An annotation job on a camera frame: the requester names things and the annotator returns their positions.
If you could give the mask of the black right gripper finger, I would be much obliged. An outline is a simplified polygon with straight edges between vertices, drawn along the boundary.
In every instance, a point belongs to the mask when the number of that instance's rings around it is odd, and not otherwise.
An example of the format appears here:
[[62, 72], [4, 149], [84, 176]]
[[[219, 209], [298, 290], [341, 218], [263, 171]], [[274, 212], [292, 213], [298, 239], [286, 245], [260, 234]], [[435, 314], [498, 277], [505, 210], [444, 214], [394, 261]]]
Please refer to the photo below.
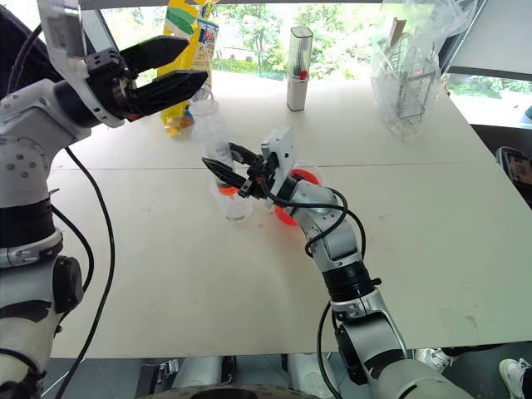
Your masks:
[[204, 165], [223, 183], [235, 188], [240, 195], [249, 194], [248, 180], [225, 163], [211, 158], [201, 158]]
[[241, 165], [253, 166], [263, 163], [263, 157], [261, 155], [255, 154], [241, 145], [229, 142], [229, 149], [232, 159]]

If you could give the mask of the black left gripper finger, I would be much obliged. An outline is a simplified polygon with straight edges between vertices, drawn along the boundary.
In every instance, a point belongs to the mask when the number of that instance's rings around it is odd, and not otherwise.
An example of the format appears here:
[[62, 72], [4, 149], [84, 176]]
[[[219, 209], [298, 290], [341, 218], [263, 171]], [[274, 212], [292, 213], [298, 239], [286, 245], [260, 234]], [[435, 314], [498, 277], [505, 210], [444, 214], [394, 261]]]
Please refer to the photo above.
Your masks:
[[184, 38], [159, 35], [121, 50], [120, 56], [128, 70], [139, 75], [171, 63], [189, 44]]
[[189, 100], [206, 82], [207, 71], [172, 71], [131, 92], [131, 114], [150, 116]]

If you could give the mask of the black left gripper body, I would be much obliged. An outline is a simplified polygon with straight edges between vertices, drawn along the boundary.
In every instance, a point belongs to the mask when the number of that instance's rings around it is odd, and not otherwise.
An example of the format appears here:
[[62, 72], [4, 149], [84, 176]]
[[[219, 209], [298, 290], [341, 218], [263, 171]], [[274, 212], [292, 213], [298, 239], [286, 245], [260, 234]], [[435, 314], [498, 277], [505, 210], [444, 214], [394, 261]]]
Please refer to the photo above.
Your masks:
[[101, 104], [92, 106], [94, 114], [105, 110], [120, 120], [138, 120], [132, 108], [131, 91], [136, 89], [139, 70], [135, 68], [135, 48], [118, 51], [114, 48], [92, 53], [85, 58], [92, 94]]

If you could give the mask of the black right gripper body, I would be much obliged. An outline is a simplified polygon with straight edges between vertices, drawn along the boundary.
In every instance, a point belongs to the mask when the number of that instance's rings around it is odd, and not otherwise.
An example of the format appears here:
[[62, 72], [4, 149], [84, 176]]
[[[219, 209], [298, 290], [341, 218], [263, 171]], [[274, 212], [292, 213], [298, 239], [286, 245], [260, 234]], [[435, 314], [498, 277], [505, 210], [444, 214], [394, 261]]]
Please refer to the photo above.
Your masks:
[[246, 179], [248, 180], [249, 194], [240, 196], [243, 198], [254, 197], [259, 200], [267, 199], [277, 167], [278, 157], [275, 154], [271, 154], [267, 158], [263, 157], [263, 163], [260, 165], [248, 165], [248, 177]]

